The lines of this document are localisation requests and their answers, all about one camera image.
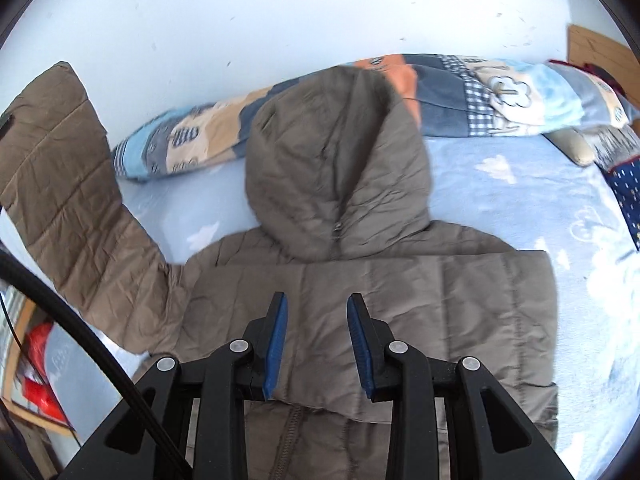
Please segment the jacket hood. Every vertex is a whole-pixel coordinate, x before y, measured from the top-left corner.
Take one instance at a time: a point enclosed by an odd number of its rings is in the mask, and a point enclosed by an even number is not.
[[[306,261],[375,254],[429,221],[422,137],[377,72],[334,67],[271,98],[246,151],[262,227]]]

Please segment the white wall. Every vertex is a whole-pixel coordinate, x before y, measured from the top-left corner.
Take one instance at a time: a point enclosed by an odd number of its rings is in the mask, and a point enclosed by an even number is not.
[[[628,46],[625,37],[599,0],[567,0],[571,22]]]
[[[0,109],[69,61],[120,140],[170,107],[395,52],[566,55],[566,0],[34,0],[0,50]]]

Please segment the patchwork blanket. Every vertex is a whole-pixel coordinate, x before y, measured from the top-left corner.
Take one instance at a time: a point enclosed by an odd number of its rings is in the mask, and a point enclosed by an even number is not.
[[[427,137],[526,136],[603,124],[620,128],[637,113],[601,79],[552,62],[392,54],[350,65],[382,72]],[[257,111],[307,77],[159,115],[115,147],[116,174],[146,180],[244,157]]]

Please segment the black cable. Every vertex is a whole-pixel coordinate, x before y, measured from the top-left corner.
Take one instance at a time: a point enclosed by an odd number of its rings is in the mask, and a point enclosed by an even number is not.
[[[20,355],[23,355],[27,359],[27,361],[31,365],[31,368],[33,368],[35,370],[36,374],[38,375],[38,378],[40,379],[40,382],[42,384],[45,384],[46,386],[48,386],[51,389],[51,392],[53,393],[53,388],[50,386],[49,381],[46,381],[45,378],[42,376],[42,374],[38,370],[37,366],[33,363],[31,358],[29,357],[29,353],[24,351],[24,347],[22,346],[22,343],[20,342],[20,338],[18,338],[17,333],[15,333],[14,325],[13,325],[13,323],[11,323],[11,318],[9,317],[9,313],[7,312],[6,306],[4,305],[4,299],[2,298],[2,294],[0,294],[0,304],[2,305],[2,311],[4,312],[4,318],[6,319],[7,325],[9,326],[9,330],[11,331],[11,335],[14,337],[15,343],[18,345],[18,348],[20,349]],[[76,441],[76,444],[78,444],[78,448],[81,448],[82,444],[80,444],[80,441],[78,440],[78,436],[76,435],[76,430],[74,430],[74,427],[71,424],[71,421],[69,420],[68,416],[66,416],[65,410],[62,408],[62,404],[60,404],[60,401],[55,396],[55,394],[53,395],[53,398],[56,401],[56,404],[58,405],[58,407],[60,409],[60,413],[62,413],[62,416],[65,418],[66,428],[71,431],[71,434],[73,435],[74,440]]]
[[[193,469],[158,422],[151,407],[146,403],[119,362],[106,349],[98,336],[80,319],[78,314],[23,264],[2,250],[0,250],[0,280],[13,285],[30,298],[76,340],[129,405],[131,411],[156,442],[159,451],[175,466],[184,480],[191,480]]]

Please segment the orange patch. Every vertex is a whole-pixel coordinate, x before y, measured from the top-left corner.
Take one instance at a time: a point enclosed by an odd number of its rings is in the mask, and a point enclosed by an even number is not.
[[[420,103],[415,99],[415,91],[418,85],[418,75],[411,65],[404,62],[402,54],[390,54],[389,56],[370,57],[354,63],[359,68],[378,70],[382,72],[396,91],[404,99],[404,104],[414,117],[415,123],[420,127]]]

